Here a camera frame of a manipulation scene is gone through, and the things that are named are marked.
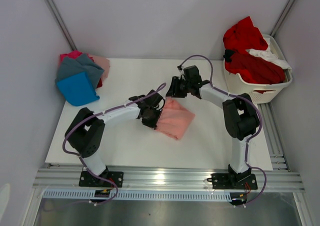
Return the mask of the salmon pink t shirt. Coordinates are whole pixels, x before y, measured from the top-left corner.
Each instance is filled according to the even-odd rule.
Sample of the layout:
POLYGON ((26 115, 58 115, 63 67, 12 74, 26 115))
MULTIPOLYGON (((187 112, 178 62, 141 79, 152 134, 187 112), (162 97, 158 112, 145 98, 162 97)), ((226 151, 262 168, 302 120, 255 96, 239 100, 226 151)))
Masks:
POLYGON ((195 116, 177 100, 166 97, 162 113, 156 124, 156 131, 172 139, 181 140, 195 116))

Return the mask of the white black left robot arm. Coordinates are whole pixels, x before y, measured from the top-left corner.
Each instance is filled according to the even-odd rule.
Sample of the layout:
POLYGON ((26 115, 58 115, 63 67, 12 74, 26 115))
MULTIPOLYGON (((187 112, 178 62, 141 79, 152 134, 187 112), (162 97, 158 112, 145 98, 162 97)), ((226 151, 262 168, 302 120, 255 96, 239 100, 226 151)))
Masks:
POLYGON ((125 104, 101 112, 84 107, 65 132, 62 150, 77 156, 91 174, 91 182, 101 187, 108 181, 108 169, 99 153, 105 129, 141 120, 144 126, 155 130, 165 102, 157 91, 151 90, 147 95, 130 97, 125 104))

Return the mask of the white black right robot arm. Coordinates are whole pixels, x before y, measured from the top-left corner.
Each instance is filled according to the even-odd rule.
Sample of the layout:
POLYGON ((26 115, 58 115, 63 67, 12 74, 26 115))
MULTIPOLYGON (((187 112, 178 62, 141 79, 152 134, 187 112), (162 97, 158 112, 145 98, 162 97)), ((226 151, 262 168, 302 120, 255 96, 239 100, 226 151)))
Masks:
POLYGON ((197 66, 177 67, 180 76, 173 76, 167 97, 185 98, 191 94, 222 109, 226 131, 232 138, 231 162, 228 165, 228 184, 240 188, 252 170, 248 166, 249 141, 260 127, 257 110, 248 94, 230 95, 202 80, 197 66))

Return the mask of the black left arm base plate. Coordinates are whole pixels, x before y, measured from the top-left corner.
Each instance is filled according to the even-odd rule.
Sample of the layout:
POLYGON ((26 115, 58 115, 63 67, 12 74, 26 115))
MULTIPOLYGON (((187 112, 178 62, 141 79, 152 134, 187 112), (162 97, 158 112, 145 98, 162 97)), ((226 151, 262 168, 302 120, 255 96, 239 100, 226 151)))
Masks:
POLYGON ((109 171, 108 168, 106 168, 97 178, 87 170, 83 170, 80 174, 78 186, 114 188, 116 185, 118 188, 121 188, 123 181, 124 173, 122 171, 109 171))

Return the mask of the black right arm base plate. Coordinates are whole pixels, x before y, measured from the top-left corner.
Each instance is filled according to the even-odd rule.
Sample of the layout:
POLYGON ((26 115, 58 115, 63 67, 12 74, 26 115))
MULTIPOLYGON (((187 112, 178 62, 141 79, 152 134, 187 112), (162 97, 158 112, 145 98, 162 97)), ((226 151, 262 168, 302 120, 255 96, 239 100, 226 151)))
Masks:
POLYGON ((239 177, 231 173, 212 173, 207 182, 212 184, 215 190, 257 190, 258 184, 254 174, 239 177))

